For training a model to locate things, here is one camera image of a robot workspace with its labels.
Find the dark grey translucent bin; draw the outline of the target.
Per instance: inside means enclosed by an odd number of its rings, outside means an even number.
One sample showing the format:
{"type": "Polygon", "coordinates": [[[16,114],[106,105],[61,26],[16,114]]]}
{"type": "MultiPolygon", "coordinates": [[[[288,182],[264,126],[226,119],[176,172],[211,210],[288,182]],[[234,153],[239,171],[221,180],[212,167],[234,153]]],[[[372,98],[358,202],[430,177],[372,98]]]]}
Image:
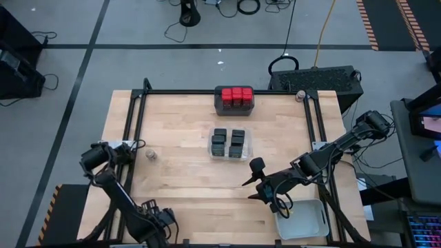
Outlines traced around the dark grey translucent bin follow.
{"type": "Polygon", "coordinates": [[[214,108],[219,116],[249,116],[254,108],[254,100],[251,107],[234,107],[233,104],[230,108],[224,108],[221,100],[221,92],[223,88],[233,87],[251,87],[251,86],[216,86],[214,89],[214,108]]]}

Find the black computer keyboard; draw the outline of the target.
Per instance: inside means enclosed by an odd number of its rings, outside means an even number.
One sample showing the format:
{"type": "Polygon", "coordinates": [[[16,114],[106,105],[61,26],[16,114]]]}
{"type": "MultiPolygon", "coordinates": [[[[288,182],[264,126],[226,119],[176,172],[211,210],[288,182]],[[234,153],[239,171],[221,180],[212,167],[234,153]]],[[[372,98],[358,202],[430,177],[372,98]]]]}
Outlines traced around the black computer keyboard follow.
{"type": "Polygon", "coordinates": [[[407,216],[414,248],[441,248],[441,216],[407,216]]]}

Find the black floor stand base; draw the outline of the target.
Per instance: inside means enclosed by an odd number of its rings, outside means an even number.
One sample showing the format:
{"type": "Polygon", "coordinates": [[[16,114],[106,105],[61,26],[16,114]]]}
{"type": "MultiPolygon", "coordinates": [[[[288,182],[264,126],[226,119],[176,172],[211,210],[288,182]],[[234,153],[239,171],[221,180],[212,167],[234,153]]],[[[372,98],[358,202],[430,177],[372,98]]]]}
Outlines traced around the black floor stand base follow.
{"type": "Polygon", "coordinates": [[[179,23],[185,27],[194,27],[201,21],[195,0],[180,0],[181,15],[179,23]]]}

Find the black equipment case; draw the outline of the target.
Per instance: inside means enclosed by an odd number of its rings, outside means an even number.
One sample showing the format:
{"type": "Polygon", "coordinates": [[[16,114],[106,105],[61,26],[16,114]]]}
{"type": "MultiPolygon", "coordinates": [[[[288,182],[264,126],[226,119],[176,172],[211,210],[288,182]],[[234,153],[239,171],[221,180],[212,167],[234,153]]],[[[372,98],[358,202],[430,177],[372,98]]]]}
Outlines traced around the black equipment case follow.
{"type": "Polygon", "coordinates": [[[0,50],[0,100],[41,96],[45,77],[27,61],[0,50]]]}
{"type": "Polygon", "coordinates": [[[0,5],[0,50],[13,51],[34,67],[44,45],[0,5]]]}

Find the clear plastic bin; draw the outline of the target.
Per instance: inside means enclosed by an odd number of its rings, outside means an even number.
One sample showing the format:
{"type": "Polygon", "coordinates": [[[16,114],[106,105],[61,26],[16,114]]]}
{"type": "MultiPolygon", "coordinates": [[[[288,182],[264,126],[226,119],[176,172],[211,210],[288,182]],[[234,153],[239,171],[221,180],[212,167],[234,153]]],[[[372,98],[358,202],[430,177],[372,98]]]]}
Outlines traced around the clear plastic bin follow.
{"type": "Polygon", "coordinates": [[[208,134],[208,142],[207,142],[207,151],[211,158],[215,160],[224,160],[224,161],[246,161],[248,158],[253,156],[253,147],[252,147],[252,134],[249,130],[245,128],[231,128],[231,127],[213,127],[208,134]],[[227,136],[225,141],[225,155],[223,157],[220,156],[212,156],[211,154],[211,139],[214,135],[215,128],[225,128],[227,130],[227,136]],[[245,130],[245,142],[243,145],[243,153],[242,158],[230,158],[229,147],[231,146],[231,138],[232,138],[232,130],[245,130]]]}

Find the small black desk device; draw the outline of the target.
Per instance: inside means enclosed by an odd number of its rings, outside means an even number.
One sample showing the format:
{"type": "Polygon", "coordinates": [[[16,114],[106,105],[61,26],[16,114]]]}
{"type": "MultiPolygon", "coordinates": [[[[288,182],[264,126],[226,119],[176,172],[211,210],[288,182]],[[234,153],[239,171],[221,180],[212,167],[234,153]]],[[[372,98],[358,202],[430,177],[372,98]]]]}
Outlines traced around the small black desk device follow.
{"type": "Polygon", "coordinates": [[[420,154],[420,159],[423,162],[428,162],[429,160],[431,160],[433,157],[438,155],[438,146],[434,145],[426,150],[424,150],[421,154],[420,154]]]}

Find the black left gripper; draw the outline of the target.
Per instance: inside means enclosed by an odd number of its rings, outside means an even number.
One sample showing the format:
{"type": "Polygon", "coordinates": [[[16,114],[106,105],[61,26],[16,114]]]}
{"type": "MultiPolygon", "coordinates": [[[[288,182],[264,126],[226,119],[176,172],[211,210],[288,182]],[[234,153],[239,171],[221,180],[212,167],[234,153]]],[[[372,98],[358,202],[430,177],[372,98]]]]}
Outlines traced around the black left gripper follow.
{"type": "Polygon", "coordinates": [[[170,226],[176,224],[176,218],[171,208],[159,209],[155,199],[147,200],[141,207],[147,209],[147,214],[153,217],[156,235],[162,238],[170,238],[172,231],[170,226]]]}

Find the grey desk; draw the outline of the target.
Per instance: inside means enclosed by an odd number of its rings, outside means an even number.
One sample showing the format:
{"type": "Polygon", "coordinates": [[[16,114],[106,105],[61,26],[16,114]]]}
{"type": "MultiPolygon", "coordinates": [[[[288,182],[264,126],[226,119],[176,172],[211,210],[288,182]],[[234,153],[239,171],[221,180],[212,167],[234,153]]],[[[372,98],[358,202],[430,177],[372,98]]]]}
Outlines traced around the grey desk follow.
{"type": "Polygon", "coordinates": [[[412,199],[420,204],[441,205],[441,157],[435,150],[429,160],[420,158],[435,146],[435,141],[411,133],[409,111],[402,101],[392,101],[390,106],[412,199]]]}

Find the black perforated computer case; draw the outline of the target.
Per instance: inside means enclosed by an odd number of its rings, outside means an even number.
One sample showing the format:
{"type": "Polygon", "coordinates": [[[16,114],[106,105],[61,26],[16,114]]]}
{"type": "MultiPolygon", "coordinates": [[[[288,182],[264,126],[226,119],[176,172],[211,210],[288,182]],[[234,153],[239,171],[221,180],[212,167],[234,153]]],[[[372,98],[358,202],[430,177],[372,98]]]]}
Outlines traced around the black perforated computer case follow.
{"type": "Polygon", "coordinates": [[[363,94],[361,73],[353,66],[274,72],[268,89],[297,92],[298,90],[335,91],[340,112],[346,112],[363,94]]]}

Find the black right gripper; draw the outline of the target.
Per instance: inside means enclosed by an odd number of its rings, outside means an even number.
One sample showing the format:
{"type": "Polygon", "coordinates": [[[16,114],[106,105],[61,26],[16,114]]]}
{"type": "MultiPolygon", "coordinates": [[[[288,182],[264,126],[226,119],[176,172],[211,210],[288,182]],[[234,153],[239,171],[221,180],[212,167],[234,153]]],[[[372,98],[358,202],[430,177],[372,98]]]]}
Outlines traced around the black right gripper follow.
{"type": "Polygon", "coordinates": [[[248,199],[263,201],[266,205],[269,204],[269,208],[273,213],[288,213],[294,206],[293,201],[287,193],[293,189],[297,184],[300,184],[300,174],[294,170],[284,170],[265,176],[263,169],[265,163],[261,157],[254,158],[249,162],[252,176],[249,180],[243,183],[246,186],[250,183],[256,182],[261,179],[261,182],[257,184],[257,194],[248,196],[248,199]],[[277,195],[285,195],[289,199],[289,204],[280,200],[277,195]]]}

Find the white plastic bin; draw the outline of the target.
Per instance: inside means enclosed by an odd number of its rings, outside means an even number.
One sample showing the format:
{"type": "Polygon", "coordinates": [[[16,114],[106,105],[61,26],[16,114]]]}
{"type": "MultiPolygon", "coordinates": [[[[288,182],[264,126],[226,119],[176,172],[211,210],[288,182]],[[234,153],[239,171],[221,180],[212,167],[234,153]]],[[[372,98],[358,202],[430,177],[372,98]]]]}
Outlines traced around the white plastic bin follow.
{"type": "Polygon", "coordinates": [[[325,237],[329,234],[329,224],[323,203],[318,199],[294,201],[291,209],[294,215],[283,218],[274,214],[276,228],[283,240],[325,237]]]}

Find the black mat with orange stripes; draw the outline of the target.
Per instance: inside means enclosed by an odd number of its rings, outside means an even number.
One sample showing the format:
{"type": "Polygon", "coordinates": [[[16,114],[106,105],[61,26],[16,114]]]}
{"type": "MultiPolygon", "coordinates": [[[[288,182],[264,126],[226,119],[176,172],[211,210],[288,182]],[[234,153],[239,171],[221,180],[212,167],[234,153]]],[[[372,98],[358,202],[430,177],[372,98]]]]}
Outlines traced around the black mat with orange stripes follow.
{"type": "Polygon", "coordinates": [[[88,185],[55,187],[37,246],[76,243],[88,189],[88,185]]]}
{"type": "Polygon", "coordinates": [[[409,0],[356,0],[356,4],[373,50],[430,50],[409,0]]]}

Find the black computer monitor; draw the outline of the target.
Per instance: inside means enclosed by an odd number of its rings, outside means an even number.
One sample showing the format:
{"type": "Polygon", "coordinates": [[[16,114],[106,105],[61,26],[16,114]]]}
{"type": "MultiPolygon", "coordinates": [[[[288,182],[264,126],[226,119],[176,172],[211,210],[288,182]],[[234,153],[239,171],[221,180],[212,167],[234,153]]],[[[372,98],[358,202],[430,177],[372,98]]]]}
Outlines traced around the black computer monitor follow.
{"type": "Polygon", "coordinates": [[[441,83],[407,103],[411,133],[441,141],[441,83]]]}

